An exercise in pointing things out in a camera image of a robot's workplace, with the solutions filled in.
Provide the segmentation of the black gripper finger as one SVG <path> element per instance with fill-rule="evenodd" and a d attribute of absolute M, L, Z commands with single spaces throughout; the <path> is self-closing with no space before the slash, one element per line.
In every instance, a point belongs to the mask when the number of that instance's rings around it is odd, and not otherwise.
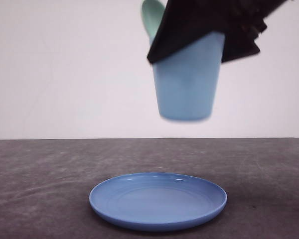
<path fill-rule="evenodd" d="M 259 34 L 267 29 L 262 18 L 230 21 L 225 30 L 222 63 L 238 60 L 260 53 L 255 43 Z"/>
<path fill-rule="evenodd" d="M 282 0 L 169 0 L 147 59 L 158 62 L 211 32 L 225 30 L 230 21 L 262 18 Z"/>

